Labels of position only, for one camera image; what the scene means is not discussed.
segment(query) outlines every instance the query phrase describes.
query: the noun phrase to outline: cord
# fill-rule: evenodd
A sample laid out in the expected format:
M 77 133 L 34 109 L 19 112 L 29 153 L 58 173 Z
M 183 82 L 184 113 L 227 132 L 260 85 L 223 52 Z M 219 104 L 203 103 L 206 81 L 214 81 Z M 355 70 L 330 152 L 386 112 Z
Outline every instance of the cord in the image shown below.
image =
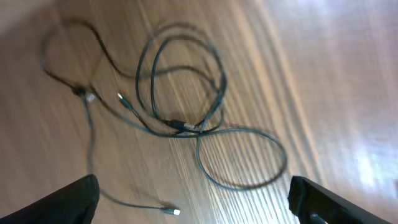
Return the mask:
M 141 108 L 147 113 L 147 115 L 151 116 L 152 118 L 156 119 L 158 122 L 162 123 L 165 126 L 168 126 L 175 131 L 172 133 L 165 133 L 165 132 L 160 132 L 152 129 L 145 121 L 145 119 L 140 115 L 140 113 L 136 110 L 136 108 L 132 105 L 132 103 L 121 93 L 118 93 L 118 98 L 120 103 L 127 109 L 129 110 L 134 116 L 139 120 L 139 123 L 130 120 L 129 118 L 121 115 L 118 113 L 116 110 L 114 110 L 107 102 L 102 99 L 100 94 L 96 91 L 96 88 L 94 85 L 90 82 L 88 86 L 82 86 L 78 83 L 74 83 L 71 80 L 67 80 L 66 78 L 62 78 L 58 75 L 56 75 L 45 63 L 45 54 L 47 51 L 47 47 L 49 46 L 50 41 L 54 38 L 54 36 L 59 32 L 60 29 L 64 28 L 70 28 L 73 26 L 82 26 L 88 30 L 91 31 L 91 33 L 94 35 L 96 41 L 98 42 L 102 52 L 104 53 L 107 61 L 109 64 L 115 69 L 115 71 L 118 73 L 118 75 L 135 80 L 136 82 L 136 97 L 137 100 L 141 106 Z M 154 63 L 152 65 L 152 70 L 150 74 L 143 75 L 141 70 L 142 70 L 142 64 L 144 61 L 144 58 L 146 56 L 147 51 L 153 44 L 153 41 L 158 39 L 162 34 L 165 32 L 172 30 L 172 29 L 181 29 L 185 30 L 187 32 L 191 32 L 192 34 L 195 34 L 197 36 L 200 36 L 201 39 L 197 38 L 195 35 L 188 35 L 188 34 L 179 34 L 179 35 L 167 35 L 165 39 L 163 40 L 163 43 L 160 45 L 157 54 L 155 56 Z M 209 53 L 215 60 L 218 71 L 220 73 L 220 80 L 219 80 L 219 85 L 216 86 L 215 80 L 209 77 L 205 72 L 201 71 L 198 68 L 189 66 L 189 65 L 179 65 L 179 66 L 173 66 L 169 68 L 165 68 L 162 70 L 157 69 L 157 64 L 159 62 L 160 55 L 162 51 L 166 48 L 166 46 L 170 42 L 175 42 L 175 41 L 185 41 L 185 42 L 190 42 L 192 44 L 195 44 L 202 49 L 204 49 L 207 53 Z M 99 32 L 95 29 L 93 25 L 90 23 L 83 21 L 81 19 L 69 19 L 67 21 L 63 21 L 59 26 L 51 29 L 47 34 L 45 34 L 43 40 L 42 40 L 42 45 L 40 49 L 40 66 L 42 67 L 42 70 L 51 78 L 53 78 L 55 81 L 71 88 L 72 92 L 79 96 L 83 102 L 83 107 L 85 109 L 85 114 L 88 122 L 88 126 L 90 128 L 90 140 L 89 140 L 89 145 L 88 145 L 88 155 L 87 155 L 87 170 L 88 173 L 93 173 L 93 154 L 94 154 L 94 148 L 95 148 L 95 129 L 93 125 L 93 121 L 91 119 L 91 114 L 90 114 L 90 107 L 88 104 L 87 96 L 88 94 L 93 94 L 101 105 L 109 112 L 111 113 L 114 117 L 116 117 L 118 120 L 122 121 L 123 123 L 126 123 L 130 125 L 133 128 L 140 129 L 141 131 L 144 131 L 146 133 L 152 134 L 154 136 L 162 137 L 162 138 L 179 138 L 179 139 L 186 139 L 186 138 L 195 138 L 197 140 L 197 145 L 196 145 L 196 159 L 198 162 L 199 169 L 203 172 L 203 175 L 208 179 L 211 183 L 215 184 L 218 187 L 221 187 L 222 189 L 226 190 L 233 190 L 233 191 L 245 191 L 245 190 L 254 190 L 254 189 L 259 189 L 261 187 L 265 187 L 274 181 L 276 181 L 286 170 L 287 167 L 287 155 L 286 151 L 283 147 L 283 145 L 280 143 L 280 141 L 270 135 L 267 134 L 264 131 L 254 129 L 254 128 L 245 128 L 245 127 L 237 127 L 237 128 L 224 128 L 224 129 L 219 129 L 223 124 L 224 124 L 224 108 L 222 107 L 222 101 L 225 95 L 226 87 L 227 87 L 227 78 L 226 78 L 226 73 L 223 68 L 223 64 L 221 63 L 220 56 L 218 55 L 214 45 L 208 40 L 206 37 L 205 33 L 198 29 L 197 27 L 191 25 L 191 24 L 186 24 L 186 23 L 174 23 L 170 24 L 167 26 L 163 26 L 160 29 L 156 30 L 155 32 L 152 33 L 151 37 L 148 39 L 146 42 L 142 52 L 141 56 L 139 59 L 139 63 L 137 66 L 137 71 L 135 75 L 130 75 L 125 72 L 123 72 L 118 66 L 117 63 L 114 61 L 112 58 L 111 54 L 108 52 L 104 42 L 101 39 L 101 36 Z M 159 110 L 157 108 L 157 103 L 156 103 L 156 98 L 155 98 L 155 78 L 162 76 L 162 75 L 167 75 L 172 72 L 176 71 L 191 71 L 193 74 L 198 75 L 200 78 L 204 79 L 204 81 L 208 82 L 210 84 L 211 89 L 216 93 L 214 101 L 211 103 L 210 109 L 205 113 L 203 116 L 203 119 L 201 119 L 197 124 L 188 124 L 184 121 L 180 120 L 169 120 L 166 118 L 163 118 Z M 141 93 L 140 93 L 140 88 L 139 88 L 139 82 L 141 80 L 148 80 L 150 79 L 150 108 L 148 108 L 142 98 L 141 98 Z M 213 127 L 210 127 L 206 129 L 207 123 L 209 122 L 210 118 L 213 117 L 213 115 L 216 113 L 216 111 L 220 111 L 221 118 L 217 122 L 216 125 Z M 264 137 L 268 139 L 269 141 L 273 142 L 276 144 L 280 156 L 281 156 L 281 161 L 282 165 L 279 167 L 278 172 L 272 176 L 271 178 L 258 183 L 254 185 L 234 185 L 234 184 L 223 184 L 219 181 L 217 181 L 214 177 L 212 177 L 209 172 L 205 169 L 201 157 L 200 157 L 200 143 L 201 139 L 203 137 L 207 136 L 212 136 L 216 134 L 226 134 L 226 133 L 253 133 L 257 134 L 258 136 Z M 169 207 L 147 207 L 147 206 L 141 206 L 141 205 L 133 205 L 129 203 L 122 202 L 118 199 L 113 198 L 109 193 L 101 189 L 101 194 L 109 199 L 110 201 L 128 206 L 128 207 L 133 207 L 133 208 L 149 208 L 149 209 L 158 209 L 163 211 L 164 213 L 168 214 L 174 214 L 180 213 L 180 211 L 176 208 L 169 208 Z

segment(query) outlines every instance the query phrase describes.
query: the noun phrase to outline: wooden table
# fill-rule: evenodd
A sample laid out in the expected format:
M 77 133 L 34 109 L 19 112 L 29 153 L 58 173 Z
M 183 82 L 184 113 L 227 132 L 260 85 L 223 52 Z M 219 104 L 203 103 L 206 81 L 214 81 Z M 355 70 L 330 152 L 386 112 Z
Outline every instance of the wooden table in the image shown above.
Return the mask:
M 199 171 L 195 140 L 131 129 L 94 102 L 100 186 L 126 202 L 167 202 L 182 211 L 165 216 L 102 198 L 94 223 L 297 223 L 287 201 L 292 175 L 398 223 L 397 11 L 398 3 L 388 0 L 70 0 L 42 8 L 0 38 L 0 216 L 86 174 L 81 103 L 44 75 L 38 56 L 46 30 L 61 18 L 79 17 L 99 29 L 111 54 L 132 73 L 155 27 L 177 21 L 201 27 L 227 70 L 227 122 L 275 133 L 289 157 L 288 171 L 275 184 L 228 192 Z M 86 30 L 64 32 L 49 58 L 59 74 L 76 81 L 95 75 L 104 98 L 129 114 L 116 92 L 135 99 L 134 83 L 116 76 Z M 176 43 L 160 66 L 203 67 L 202 59 Z M 190 74 L 159 78 L 157 86 L 159 107 L 170 118 L 195 121 L 208 106 L 206 90 Z M 207 166 L 233 181 L 258 182 L 280 162 L 265 140 L 250 134 L 210 137 L 202 147 Z

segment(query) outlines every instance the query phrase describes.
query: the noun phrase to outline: cable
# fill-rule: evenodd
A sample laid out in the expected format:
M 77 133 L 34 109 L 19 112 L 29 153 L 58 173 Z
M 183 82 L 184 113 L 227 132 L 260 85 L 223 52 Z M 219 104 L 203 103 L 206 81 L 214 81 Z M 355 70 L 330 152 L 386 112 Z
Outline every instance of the cable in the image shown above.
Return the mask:
M 133 107 L 132 103 L 121 93 L 118 93 L 118 98 L 120 103 L 127 109 L 129 110 L 134 116 L 139 120 L 139 123 L 130 120 L 129 118 L 121 115 L 118 113 L 116 110 L 114 110 L 107 102 L 102 99 L 100 94 L 96 91 L 96 88 L 94 85 L 90 82 L 88 86 L 82 86 L 78 83 L 74 83 L 73 81 L 67 80 L 65 78 L 62 78 L 58 75 L 56 75 L 45 63 L 45 54 L 47 51 L 47 47 L 49 46 L 50 41 L 54 38 L 54 36 L 59 32 L 60 29 L 64 28 L 70 28 L 73 26 L 82 26 L 92 32 L 94 35 L 96 41 L 98 42 L 102 52 L 104 53 L 107 61 L 109 64 L 115 69 L 115 71 L 118 73 L 118 75 L 132 79 L 136 81 L 136 97 L 137 100 L 141 106 L 141 108 L 147 113 L 147 115 L 151 116 L 152 118 L 156 119 L 158 122 L 162 123 L 165 126 L 168 126 L 175 131 L 172 133 L 164 133 L 160 131 L 156 131 L 152 129 L 145 121 L 145 119 L 139 114 L 139 112 L 136 110 L 135 107 Z M 163 43 L 160 45 L 154 63 L 152 65 L 152 70 L 150 74 L 142 75 L 142 64 L 145 59 L 146 53 L 151 47 L 152 43 L 154 40 L 158 39 L 163 33 L 172 30 L 172 29 L 181 29 L 185 31 L 189 31 L 192 34 L 195 34 L 197 36 L 200 36 L 201 39 L 197 38 L 195 35 L 191 34 L 179 34 L 179 35 L 167 35 Z M 175 42 L 175 41 L 185 41 L 185 42 L 190 42 L 192 44 L 195 44 L 202 49 L 204 49 L 208 54 L 210 54 L 218 67 L 218 71 L 220 73 L 220 79 L 219 79 L 219 85 L 216 86 L 215 80 L 209 77 L 205 72 L 201 71 L 200 69 L 197 69 L 195 67 L 189 66 L 189 65 L 179 65 L 179 66 L 173 66 L 169 68 L 165 68 L 162 70 L 157 69 L 157 64 L 159 62 L 160 55 L 162 51 L 166 48 L 166 46 L 170 42 Z M 83 21 L 81 19 L 69 19 L 67 21 L 63 21 L 59 26 L 51 29 L 47 34 L 45 34 L 43 40 L 42 40 L 42 45 L 40 49 L 40 66 L 42 67 L 42 70 L 51 78 L 53 78 L 55 81 L 71 88 L 72 92 L 79 96 L 83 102 L 83 107 L 85 109 L 85 114 L 86 118 L 88 121 L 88 126 L 90 128 L 90 140 L 89 140 L 89 146 L 88 146 L 88 155 L 87 155 L 87 170 L 88 173 L 93 173 L 93 153 L 94 153 L 94 148 L 95 148 L 95 129 L 93 125 L 93 121 L 91 119 L 90 115 L 90 109 L 89 109 L 89 104 L 88 100 L 86 99 L 88 94 L 93 94 L 101 105 L 109 112 L 111 113 L 114 117 L 116 117 L 118 120 L 122 121 L 123 123 L 126 123 L 130 125 L 133 128 L 140 129 L 141 131 L 144 131 L 149 134 L 153 134 L 154 136 L 162 137 L 162 138 L 180 138 L 180 139 L 186 139 L 186 138 L 195 138 L 197 140 L 197 146 L 196 146 L 196 159 L 198 161 L 198 166 L 199 169 L 203 172 L 203 175 L 208 179 L 210 182 L 215 184 L 218 187 L 221 187 L 222 189 L 226 190 L 233 190 L 233 191 L 245 191 L 245 190 L 254 190 L 258 189 L 261 187 L 265 187 L 274 181 L 276 181 L 286 170 L 287 167 L 287 155 L 285 152 L 285 149 L 283 145 L 280 143 L 280 141 L 275 138 L 274 136 L 265 133 L 264 131 L 258 130 L 258 129 L 253 129 L 253 128 L 244 128 L 244 127 L 238 127 L 238 128 L 225 128 L 225 129 L 219 129 L 223 123 L 224 123 L 224 109 L 222 107 L 222 101 L 225 95 L 226 87 L 227 87 L 227 78 L 226 78 L 226 73 L 223 68 L 223 64 L 221 63 L 220 56 L 218 55 L 214 45 L 208 40 L 206 37 L 205 33 L 198 29 L 197 27 L 191 25 L 191 24 L 185 24 L 185 23 L 175 23 L 175 24 L 170 24 L 167 26 L 163 26 L 160 29 L 156 30 L 155 32 L 152 33 L 151 37 L 149 40 L 146 42 L 142 52 L 141 56 L 139 59 L 139 63 L 137 66 L 137 71 L 135 75 L 130 75 L 127 74 L 126 72 L 123 72 L 118 66 L 115 60 L 112 58 L 111 54 L 108 52 L 104 42 L 101 39 L 101 36 L 99 32 L 95 29 L 93 25 L 90 23 Z M 168 75 L 170 73 L 176 72 L 176 71 L 191 71 L 193 74 L 198 75 L 200 78 L 204 79 L 204 81 L 208 82 L 210 84 L 210 87 L 213 91 L 215 91 L 216 96 L 214 101 L 211 103 L 210 109 L 205 113 L 203 118 L 197 123 L 197 124 L 188 124 L 184 121 L 179 121 L 179 120 L 169 120 L 166 118 L 161 117 L 159 110 L 157 108 L 157 103 L 156 103 L 156 98 L 155 98 L 155 78 L 162 76 L 162 75 Z M 142 98 L 141 98 L 141 93 L 140 93 L 140 88 L 139 88 L 139 82 L 141 80 L 148 80 L 150 79 L 150 108 L 148 108 Z M 210 120 L 210 118 L 213 117 L 213 115 L 216 113 L 216 111 L 220 111 L 221 118 L 217 122 L 216 125 L 213 127 L 210 127 L 206 129 L 207 123 Z M 264 137 L 271 142 L 275 143 L 281 156 L 281 161 L 282 165 L 279 167 L 278 172 L 272 176 L 270 179 L 265 180 L 261 183 L 254 184 L 254 185 L 234 185 L 234 184 L 223 184 L 219 181 L 217 181 L 214 177 L 212 177 L 209 172 L 205 169 L 201 157 L 200 157 L 200 140 L 203 137 L 207 136 L 212 136 L 216 134 L 226 134 L 226 133 L 252 133 L 252 134 L 257 134 L 258 136 Z M 162 207 L 147 207 L 147 206 L 141 206 L 141 205 L 133 205 L 129 203 L 122 202 L 118 199 L 113 198 L 109 193 L 105 192 L 103 189 L 101 189 L 101 194 L 109 199 L 110 201 L 128 206 L 128 207 L 134 207 L 134 208 L 149 208 L 149 209 L 158 209 L 163 211 L 164 213 L 168 214 L 174 214 L 176 215 L 177 213 L 179 214 L 179 210 L 176 208 L 162 208 Z

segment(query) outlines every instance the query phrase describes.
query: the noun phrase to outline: black cable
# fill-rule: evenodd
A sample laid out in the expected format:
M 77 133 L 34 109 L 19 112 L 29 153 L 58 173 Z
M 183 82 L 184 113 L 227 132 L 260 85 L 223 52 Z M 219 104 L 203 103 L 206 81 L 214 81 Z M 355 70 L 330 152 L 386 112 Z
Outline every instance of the black cable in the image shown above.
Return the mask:
M 102 99 L 100 94 L 96 91 L 96 88 L 93 86 L 92 83 L 89 83 L 88 87 L 81 86 L 77 83 L 73 83 L 70 80 L 64 79 L 49 69 L 47 64 L 45 63 L 45 53 L 47 51 L 47 47 L 49 46 L 50 41 L 53 39 L 54 35 L 57 34 L 57 32 L 60 29 L 63 28 L 69 28 L 71 26 L 82 26 L 90 30 L 97 42 L 99 43 L 99 46 L 101 47 L 101 50 L 105 54 L 106 59 L 110 63 L 110 65 L 117 71 L 117 73 L 125 78 L 128 79 L 135 79 L 136 81 L 136 97 L 137 100 L 141 106 L 141 108 L 152 118 L 156 119 L 157 121 L 161 122 L 162 124 L 174 129 L 175 131 L 173 133 L 163 133 L 160 131 L 156 131 L 152 129 L 142 118 L 142 116 L 138 113 L 138 111 L 133 107 L 133 105 L 130 103 L 130 101 L 123 96 L 122 94 L 118 93 L 119 100 L 121 104 L 127 108 L 129 111 L 131 111 L 136 118 L 139 120 L 140 123 L 137 123 L 135 121 L 130 120 L 129 118 L 121 115 L 118 113 L 116 110 L 114 110 L 112 107 L 110 107 L 107 102 Z M 160 37 L 164 32 L 167 32 L 168 30 L 171 29 L 182 29 L 185 31 L 190 31 L 191 33 L 195 33 L 195 35 L 200 36 L 201 39 L 196 38 L 195 35 L 187 35 L 187 34 L 180 34 L 180 35 L 168 35 L 164 39 L 163 43 L 161 44 L 157 55 L 155 57 L 153 66 L 152 66 L 152 71 L 150 74 L 147 75 L 142 75 L 141 74 L 141 67 L 144 61 L 144 58 L 146 56 L 147 51 L 151 47 L 151 44 L 155 39 Z M 169 67 L 163 70 L 158 70 L 157 69 L 157 64 L 159 62 L 160 55 L 162 51 L 166 48 L 167 44 L 172 42 L 172 41 L 186 41 L 186 42 L 191 42 L 202 49 L 204 49 L 207 53 L 209 53 L 211 56 L 213 56 L 217 66 L 218 70 L 220 73 L 220 80 L 219 80 L 219 86 L 216 86 L 215 80 L 209 77 L 205 72 L 201 71 L 200 69 L 197 69 L 195 67 L 191 67 L 188 65 L 179 65 L 179 66 L 174 66 L 174 67 Z M 218 129 L 221 127 L 224 123 L 224 110 L 222 107 L 222 101 L 224 98 L 224 94 L 226 91 L 226 86 L 227 86 L 227 78 L 226 74 L 223 68 L 223 65 L 220 60 L 220 56 L 218 55 L 215 47 L 213 44 L 208 40 L 206 35 L 204 34 L 203 31 L 197 29 L 195 26 L 191 24 L 184 24 L 184 23 L 176 23 L 176 24 L 170 24 L 167 26 L 163 26 L 160 29 L 156 30 L 155 32 L 152 33 L 151 38 L 147 41 L 147 43 L 144 46 L 144 49 L 141 52 L 141 56 L 139 59 L 139 63 L 137 66 L 137 72 L 135 75 L 129 75 L 125 72 L 123 72 L 116 64 L 110 53 L 108 52 L 104 42 L 102 41 L 100 34 L 98 31 L 92 26 L 90 23 L 80 20 L 80 19 L 70 19 L 67 21 L 63 21 L 59 26 L 56 28 L 50 30 L 43 38 L 42 45 L 41 45 L 41 50 L 40 50 L 40 66 L 42 67 L 43 71 L 51 78 L 54 80 L 68 86 L 69 88 L 72 89 L 72 92 L 76 95 L 78 95 L 82 101 L 83 101 L 83 106 L 85 109 L 87 121 L 88 121 L 88 126 L 90 127 L 90 141 L 89 141 L 89 146 L 88 146 L 88 157 L 87 157 L 87 169 L 89 173 L 93 173 L 93 153 L 94 153 L 94 144 L 95 144 L 95 129 L 93 126 L 93 122 L 91 119 L 90 115 L 90 110 L 87 102 L 87 93 L 92 93 L 94 94 L 99 102 L 104 106 L 104 108 L 110 112 L 113 116 L 115 116 L 117 119 L 121 120 L 122 122 L 132 126 L 133 128 L 140 129 L 141 131 L 147 132 L 149 134 L 153 134 L 154 136 L 162 137 L 162 138 L 196 138 L 197 139 L 197 146 L 196 146 L 196 159 L 198 161 L 198 165 L 200 170 L 203 172 L 205 177 L 215 184 L 218 187 L 221 187 L 226 190 L 234 190 L 234 191 L 243 191 L 243 190 L 253 190 L 253 189 L 258 189 L 261 187 L 265 187 L 271 183 L 273 183 L 275 180 L 277 180 L 282 173 L 286 170 L 287 167 L 287 155 L 285 152 L 285 149 L 283 145 L 279 142 L 277 138 L 274 136 L 265 133 L 264 131 L 260 131 L 258 129 L 253 129 L 253 128 L 244 128 L 244 127 L 238 127 L 238 128 L 226 128 L 226 129 Z M 211 89 L 215 91 L 216 97 L 214 101 L 212 102 L 210 109 L 207 111 L 207 113 L 204 115 L 203 119 L 200 120 L 197 124 L 195 125 L 189 125 L 184 121 L 179 121 L 179 120 L 169 120 L 166 118 L 161 117 L 159 114 L 159 111 L 157 109 L 157 104 L 155 100 L 155 78 L 159 77 L 161 75 L 167 75 L 176 71 L 181 71 L 181 70 L 187 70 L 191 71 L 194 74 L 198 75 L 200 78 L 204 79 L 204 81 L 208 82 L 211 86 Z M 150 79 L 150 100 L 151 100 L 151 109 L 147 108 L 147 106 L 144 104 L 144 102 L 141 99 L 141 93 L 139 89 L 139 82 L 143 79 Z M 208 121 L 210 120 L 211 117 L 216 113 L 216 111 L 220 110 L 220 115 L 221 118 L 217 122 L 215 126 L 212 128 L 205 129 Z M 240 132 L 240 133 L 253 133 L 257 134 L 259 136 L 262 136 L 273 143 L 277 145 L 278 150 L 280 151 L 280 156 L 282 157 L 282 165 L 279 168 L 278 172 L 271 177 L 268 180 L 265 180 L 261 183 L 254 184 L 254 185 L 238 185 L 238 184 L 222 184 L 221 182 L 218 182 L 216 179 L 214 179 L 208 171 L 205 169 L 203 166 L 203 163 L 200 158 L 200 140 L 203 137 L 206 136 L 212 136 L 215 134 L 226 134 L 226 133 L 234 133 L 234 132 Z M 125 205 L 128 207 L 134 207 L 134 208 L 151 208 L 151 209 L 159 209 L 162 210 L 165 213 L 173 213 L 174 208 L 159 208 L 159 207 L 147 207 L 147 206 L 140 206 L 140 205 L 133 205 L 129 203 L 122 202 L 118 199 L 113 198 L 110 196 L 109 193 L 105 192 L 104 190 L 101 190 L 101 193 L 104 197 L 108 198 L 110 201 L 118 203 L 120 205 Z

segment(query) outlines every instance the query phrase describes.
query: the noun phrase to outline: brown wooden surface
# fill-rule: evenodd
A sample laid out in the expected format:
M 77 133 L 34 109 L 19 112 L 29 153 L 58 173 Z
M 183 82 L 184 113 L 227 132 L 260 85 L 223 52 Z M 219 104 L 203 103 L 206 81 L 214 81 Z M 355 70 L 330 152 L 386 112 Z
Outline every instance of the brown wooden surface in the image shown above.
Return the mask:
M 81 103 L 40 71 L 37 53 L 42 34 L 73 16 L 92 22 L 115 59 L 133 72 L 157 25 L 201 27 L 228 71 L 228 123 L 277 133 L 289 155 L 289 169 L 274 185 L 227 192 L 198 170 L 194 140 L 131 129 L 93 103 L 100 186 L 127 202 L 168 202 L 182 210 L 165 216 L 102 198 L 94 223 L 297 223 L 286 199 L 292 175 L 398 223 L 397 11 L 398 3 L 388 0 L 71 0 L 43 8 L 0 38 L 0 217 L 86 174 Z M 81 82 L 95 74 L 100 92 L 121 112 L 116 92 L 135 98 L 133 83 L 115 76 L 83 29 L 58 38 L 50 61 Z M 204 66 L 184 44 L 169 48 L 160 65 L 174 63 Z M 199 83 L 189 74 L 159 79 L 163 113 L 198 119 L 206 106 Z M 257 182 L 279 163 L 265 140 L 248 134 L 214 136 L 202 147 L 207 166 L 233 181 Z

